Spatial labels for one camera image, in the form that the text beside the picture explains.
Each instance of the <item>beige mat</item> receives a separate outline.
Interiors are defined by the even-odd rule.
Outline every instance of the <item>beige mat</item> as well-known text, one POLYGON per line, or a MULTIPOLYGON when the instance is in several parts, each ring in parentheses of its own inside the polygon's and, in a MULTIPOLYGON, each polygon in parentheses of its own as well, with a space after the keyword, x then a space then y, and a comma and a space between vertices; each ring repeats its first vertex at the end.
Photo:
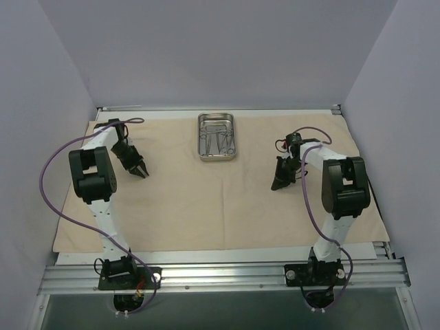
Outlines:
MULTIPOLYGON (((304 207, 300 182, 276 192, 270 190, 279 155, 274 142, 298 127, 311 125, 333 137, 334 151, 358 155, 344 119, 310 114, 235 120, 237 157, 219 163, 199 159, 196 118, 148 120, 129 126, 150 173, 146 179, 134 177, 110 153, 118 180, 116 210, 132 250, 279 248, 315 243, 317 234, 304 207)), ((302 136, 324 139, 314 131, 304 131, 302 136)), ((311 207, 322 223, 321 175, 311 166, 308 171, 311 207)), ((72 187, 64 212, 95 226, 72 187)), ((388 241, 373 201, 347 239, 347 243, 368 241, 388 241)), ((102 244, 94 232, 61 219, 54 251, 99 252, 102 244)))

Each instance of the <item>gray wall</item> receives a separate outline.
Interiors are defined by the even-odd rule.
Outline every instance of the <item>gray wall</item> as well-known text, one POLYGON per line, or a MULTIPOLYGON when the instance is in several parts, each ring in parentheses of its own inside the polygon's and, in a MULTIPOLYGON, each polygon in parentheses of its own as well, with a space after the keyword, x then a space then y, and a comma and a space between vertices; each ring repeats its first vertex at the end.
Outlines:
POLYGON ((440 1, 399 0, 344 104, 424 329, 438 329, 440 1))
MULTIPOLYGON (((36 0, 0 1, 0 328, 26 328, 52 250, 57 216, 38 192, 43 162, 82 135, 94 105, 36 0)), ((63 205, 67 157, 47 176, 63 205)))
POLYGON ((328 107, 395 0, 40 0, 98 106, 328 107))

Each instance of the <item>stainless steel tray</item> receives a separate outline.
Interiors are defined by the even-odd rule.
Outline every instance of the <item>stainless steel tray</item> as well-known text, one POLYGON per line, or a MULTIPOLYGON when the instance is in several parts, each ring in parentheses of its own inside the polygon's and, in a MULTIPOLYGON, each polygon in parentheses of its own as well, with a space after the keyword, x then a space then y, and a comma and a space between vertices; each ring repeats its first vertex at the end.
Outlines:
POLYGON ((234 116, 231 113, 201 113, 198 152, 204 162, 232 160, 237 154, 234 116))

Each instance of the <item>robotic arm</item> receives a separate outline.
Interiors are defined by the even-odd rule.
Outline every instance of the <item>robotic arm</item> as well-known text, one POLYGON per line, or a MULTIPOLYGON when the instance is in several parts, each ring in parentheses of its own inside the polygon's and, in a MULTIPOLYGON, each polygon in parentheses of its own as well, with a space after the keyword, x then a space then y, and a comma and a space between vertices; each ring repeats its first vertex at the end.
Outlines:
MULTIPOLYGON (((93 132, 119 119, 97 124, 93 132)), ((125 132, 123 123, 115 124, 94 137, 81 149, 69 153, 69 163, 75 193, 87 204, 99 229, 108 233, 122 247, 129 250, 114 210, 112 194, 116 192, 117 182, 107 150, 111 150, 121 161, 123 167, 133 175, 145 178, 149 174, 143 157, 134 147, 125 132)), ((118 249, 108 237, 100 235, 104 247, 101 279, 123 283, 138 282, 138 269, 135 261, 118 249)))
MULTIPOLYGON (((328 285, 333 288, 344 281, 340 245, 344 244, 348 231, 362 210, 370 205, 370 191, 365 163, 361 157, 347 157, 333 152, 316 139, 303 140, 299 133, 286 136, 283 156, 277 157, 272 190, 284 188, 296 182, 295 175, 301 168, 301 160, 322 172, 321 201, 327 215, 320 236, 311 248, 306 267, 286 265, 288 286, 328 285)), ((333 291, 322 291, 316 300, 317 307, 324 308, 333 302, 333 291)))

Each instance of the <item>black mounting plate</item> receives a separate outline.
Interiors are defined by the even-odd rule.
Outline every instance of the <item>black mounting plate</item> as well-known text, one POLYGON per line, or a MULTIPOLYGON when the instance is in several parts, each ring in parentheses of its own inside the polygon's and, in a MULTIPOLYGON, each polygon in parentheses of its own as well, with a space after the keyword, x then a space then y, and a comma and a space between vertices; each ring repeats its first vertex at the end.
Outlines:
MULTIPOLYGON (((162 279, 162 268, 150 267, 150 269, 153 273, 158 273, 162 279)), ((139 275, 139 278, 145 278, 144 286, 141 289, 154 290, 154 282, 145 267, 138 265, 137 273, 139 275)), ((132 290, 136 289, 138 284, 138 281, 134 280, 131 274, 121 275, 113 278, 105 278, 101 274, 98 283, 98 289, 102 291, 132 290)), ((160 280, 157 282, 157 288, 160 288, 160 280)))
MULTIPOLYGON (((338 269, 340 270, 344 270, 344 266, 342 266, 341 264, 339 264, 338 269)), ((285 280, 286 280, 286 286, 288 287, 316 287, 316 286, 323 286, 323 287, 329 287, 331 285, 333 285, 333 283, 331 282, 331 280, 324 280, 320 283, 316 283, 314 281, 314 279, 309 275, 308 272, 308 264, 303 263, 303 264, 291 264, 291 265, 284 265, 284 275, 286 275, 286 273, 289 270, 293 270, 295 272, 295 279, 293 280, 289 280, 286 276, 285 276, 285 280)), ((346 278, 337 278, 336 279, 336 284, 343 286, 345 284, 346 278)))

